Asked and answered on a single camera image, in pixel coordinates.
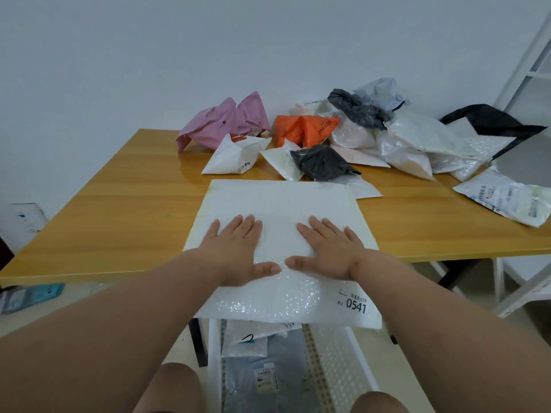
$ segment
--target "black plastic bag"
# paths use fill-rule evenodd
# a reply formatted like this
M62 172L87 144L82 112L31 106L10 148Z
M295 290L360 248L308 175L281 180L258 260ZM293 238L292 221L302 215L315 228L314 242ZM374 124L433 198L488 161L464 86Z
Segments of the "black plastic bag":
M341 175L361 174L327 145L315 145L290 153L300 171L316 181L331 181Z
M343 89L334 89L327 101L342 112L354 123L368 129L386 130L384 122L390 120L390 115L373 104L364 104L357 94L350 94Z
M440 119L443 124L466 117L479 135L508 136L516 138L509 145L496 153L492 159L503 155L526 139L537 135L545 126L525 125L509 114L488 104L472 104L445 115Z

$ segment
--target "pink plastic mailer bag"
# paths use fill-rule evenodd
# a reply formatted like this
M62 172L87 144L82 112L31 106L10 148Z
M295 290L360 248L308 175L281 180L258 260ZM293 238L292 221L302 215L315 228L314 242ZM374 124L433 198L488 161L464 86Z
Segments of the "pink plastic mailer bag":
M200 111L186 124L176 139L178 153L182 153L192 139L216 149L228 133L256 136L269 129L264 104L257 91L243 99L237 107L234 99L228 97L220 105Z

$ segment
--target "floor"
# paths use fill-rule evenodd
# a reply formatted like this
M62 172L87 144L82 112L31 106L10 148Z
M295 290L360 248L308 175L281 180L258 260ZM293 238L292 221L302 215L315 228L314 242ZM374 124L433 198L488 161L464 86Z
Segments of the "floor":
M439 276L427 263L414 264L421 274L437 281ZM44 316L60 307L69 305L80 298L109 287L111 284L81 283L67 284L63 293L53 300L44 302L20 312L0 317L0 336L15 330L33 320ZM481 261L458 284L466 298L490 309L494 305L492 262ZM507 290L517 287L512 281L507 283ZM526 329L530 333L543 336L551 344L551 303L534 302L513 312L507 321ZM393 345L389 333L382 330L355 329L356 338L368 361L375 379L381 389L398 398L410 413L433 412L423 389L417 382L399 345ZM167 355L165 362L181 362L195 369L201 382L207 381L206 368L199 368L193 350L189 329L185 328Z

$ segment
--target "printed number 0541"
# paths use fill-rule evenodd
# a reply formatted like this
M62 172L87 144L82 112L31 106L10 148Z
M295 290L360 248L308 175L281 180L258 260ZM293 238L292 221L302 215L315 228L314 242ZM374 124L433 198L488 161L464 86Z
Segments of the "printed number 0541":
M346 300L346 307L352 310L357 310L358 312L365 314L365 305L362 303L356 303L351 298L348 298Z

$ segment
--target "forearm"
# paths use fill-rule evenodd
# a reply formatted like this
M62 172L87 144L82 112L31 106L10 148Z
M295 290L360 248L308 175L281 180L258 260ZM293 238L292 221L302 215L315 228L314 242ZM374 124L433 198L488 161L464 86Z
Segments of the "forearm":
M132 411L219 284L194 251L0 339L6 411Z
M355 279L437 411L548 411L548 347L394 257L366 255Z

